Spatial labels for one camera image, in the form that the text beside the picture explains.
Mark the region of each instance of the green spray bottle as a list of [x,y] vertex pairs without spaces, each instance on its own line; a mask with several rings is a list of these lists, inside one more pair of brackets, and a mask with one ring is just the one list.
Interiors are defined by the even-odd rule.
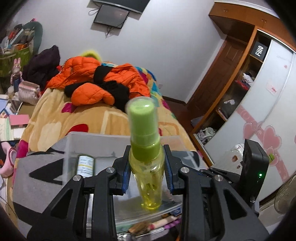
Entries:
[[129,163],[142,197],[142,206],[155,210],[161,205],[165,156],[158,133],[153,100],[137,97],[127,104],[131,130]]

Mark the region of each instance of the transparent plastic box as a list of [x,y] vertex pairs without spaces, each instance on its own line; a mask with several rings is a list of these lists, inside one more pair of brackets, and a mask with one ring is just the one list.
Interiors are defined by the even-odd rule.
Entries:
[[[105,168],[111,167],[116,158],[122,157],[126,146],[130,144],[130,136],[100,135],[83,132],[69,133],[63,164],[63,185],[76,174],[78,155],[86,154],[95,158],[94,175],[97,175]],[[192,168],[198,168],[179,136],[161,137],[161,144],[168,144],[174,156],[177,156],[176,153],[180,153],[175,151],[182,151],[182,155],[187,152],[188,156],[181,158],[183,163]],[[117,231],[122,231],[120,230],[122,226],[159,217],[182,205],[182,196],[172,196],[170,194],[165,177],[163,178],[162,204],[156,211],[147,211],[141,207],[141,197],[133,175],[131,175],[126,194],[123,196],[113,196],[113,200]]]

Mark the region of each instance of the wooden floor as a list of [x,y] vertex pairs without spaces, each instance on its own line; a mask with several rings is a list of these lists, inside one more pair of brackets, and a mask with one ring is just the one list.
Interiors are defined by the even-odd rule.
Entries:
[[180,124],[184,127],[187,133],[190,133],[193,130],[193,127],[190,123],[190,121],[195,118],[196,116],[193,116],[192,113],[190,113],[186,106],[180,103],[175,103],[172,101],[166,100],[167,104],[170,107],[170,110],[174,113],[177,120],[180,122]]

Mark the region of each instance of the orange jacket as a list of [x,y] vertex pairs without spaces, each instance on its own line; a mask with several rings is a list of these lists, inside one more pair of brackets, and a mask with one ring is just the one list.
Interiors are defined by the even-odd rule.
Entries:
[[[68,59],[61,73],[53,77],[46,88],[64,89],[67,85],[93,81],[94,72],[101,63],[91,57],[73,57]],[[130,90],[129,98],[138,96],[150,97],[150,91],[138,71],[131,64],[123,64],[111,69],[104,81],[115,80],[127,86]],[[94,104],[103,100],[106,104],[113,105],[113,96],[101,87],[86,83],[78,87],[72,94],[71,101],[74,105]]]

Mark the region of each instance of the metal screw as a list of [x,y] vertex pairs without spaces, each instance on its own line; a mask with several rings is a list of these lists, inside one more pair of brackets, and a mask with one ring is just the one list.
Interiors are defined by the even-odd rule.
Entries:
[[115,169],[113,167],[107,167],[106,172],[113,173],[113,172],[115,172]]
[[220,181],[223,180],[223,177],[222,177],[221,175],[216,175],[216,176],[215,176],[215,179],[216,179],[218,182],[220,182]]
[[81,176],[80,175],[75,175],[73,177],[73,181],[76,181],[76,182],[80,181],[80,179],[81,179]]
[[189,172],[189,168],[188,167],[181,167],[181,172],[188,173]]
[[251,203],[254,203],[256,201],[255,197],[251,197]]

